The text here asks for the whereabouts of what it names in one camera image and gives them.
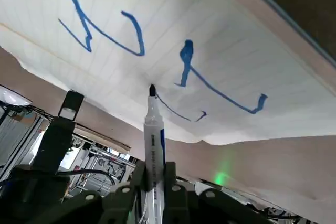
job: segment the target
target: blue handwritten character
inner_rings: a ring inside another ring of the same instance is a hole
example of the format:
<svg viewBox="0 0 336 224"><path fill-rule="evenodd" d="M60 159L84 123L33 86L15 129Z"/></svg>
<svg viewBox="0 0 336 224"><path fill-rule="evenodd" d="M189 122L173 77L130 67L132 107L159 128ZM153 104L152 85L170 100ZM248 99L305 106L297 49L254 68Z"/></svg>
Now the blue handwritten character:
<svg viewBox="0 0 336 224"><path fill-rule="evenodd" d="M162 102L163 105L165 105L167 107L168 110L170 110L171 112L173 112L175 115L179 116L180 118L183 118L189 122L191 122L192 120L190 120L189 118L186 118L185 116L182 116L180 114L178 114L175 110L173 110L170 106L168 106L167 103L165 103L162 98L159 96L158 93L156 93L156 97L160 100L160 102ZM197 123L198 121L200 121L202 118L206 117L207 113L205 111L202 110L202 115L195 121L195 123Z"/></svg>
<svg viewBox="0 0 336 224"><path fill-rule="evenodd" d="M191 60L194 54L194 46L191 40L186 40L185 45L180 52L180 57L184 63L184 69L181 76L181 83L175 83L180 87L185 87L187 84L188 74L190 72Z"/></svg>
<svg viewBox="0 0 336 224"><path fill-rule="evenodd" d="M192 71L201 82L203 82L207 88L209 88L214 93L218 94L219 96L226 99L228 102L232 103L233 105L237 106L238 108L250 113L256 114L264 108L264 104L266 99L268 98L267 95L261 94L258 100L258 106L251 110L245 106L240 105L236 101L232 100L230 97L226 96L225 94L221 93L219 90L215 89L196 69L193 68L191 65L191 60L193 58L192 54L194 53L193 42L191 40L186 40L184 47L180 52L181 59L184 63L184 70L182 72L181 83L176 84L180 87L185 87L188 79L189 72Z"/></svg>
<svg viewBox="0 0 336 224"><path fill-rule="evenodd" d="M104 33L99 27L97 27L95 25L95 23L93 23L88 16L83 12L82 8L80 7L80 4L78 2L78 0L72 0L73 4L75 5L76 8L76 12L80 18L80 21L83 25L83 28L86 32L86 37L85 37L85 44L82 43L77 36L67 27L66 24L64 24L62 22L62 20L58 19L59 22L64 26L64 28L73 36L73 38L82 46L84 47L87 51L92 52L92 48L91 48L91 40L92 40L92 34L88 28L88 24L90 24L94 29L96 29L96 31L98 31L101 35L105 36L107 39L109 39L110 41L112 41L113 43L117 44L119 47L125 49L126 51L136 55L136 56L144 56L145 55L145 47L144 47L144 43L143 43L143 39L142 39L142 31L141 28L139 26L139 23L137 22L137 20L134 18L134 16L130 13L121 11L121 14L123 16L125 16L126 18L128 18L132 24L135 27L135 31L138 37L138 43L139 43L139 48L140 51L139 52L135 52L132 49L120 44L119 42L117 42L115 39L113 39L112 37L110 37L109 35L107 35L106 33Z"/></svg>

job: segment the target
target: lined paper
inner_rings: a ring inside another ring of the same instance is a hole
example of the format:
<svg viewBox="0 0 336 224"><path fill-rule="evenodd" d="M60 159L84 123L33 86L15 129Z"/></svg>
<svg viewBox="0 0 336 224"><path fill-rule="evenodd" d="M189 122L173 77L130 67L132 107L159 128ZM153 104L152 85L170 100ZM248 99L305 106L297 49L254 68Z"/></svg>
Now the lined paper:
<svg viewBox="0 0 336 224"><path fill-rule="evenodd" d="M174 140L336 134L333 94L234 0L0 0L0 46L139 129L155 84Z"/></svg>

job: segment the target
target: white marker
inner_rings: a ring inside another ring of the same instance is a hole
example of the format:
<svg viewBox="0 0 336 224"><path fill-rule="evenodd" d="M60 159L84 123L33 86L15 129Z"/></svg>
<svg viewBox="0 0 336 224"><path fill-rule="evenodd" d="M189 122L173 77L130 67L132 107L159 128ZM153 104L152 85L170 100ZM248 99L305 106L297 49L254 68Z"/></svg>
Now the white marker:
<svg viewBox="0 0 336 224"><path fill-rule="evenodd" d="M149 88L148 111L143 126L145 163L149 192L147 193L150 224L162 224L164 210L164 123L159 113L155 86Z"/></svg>

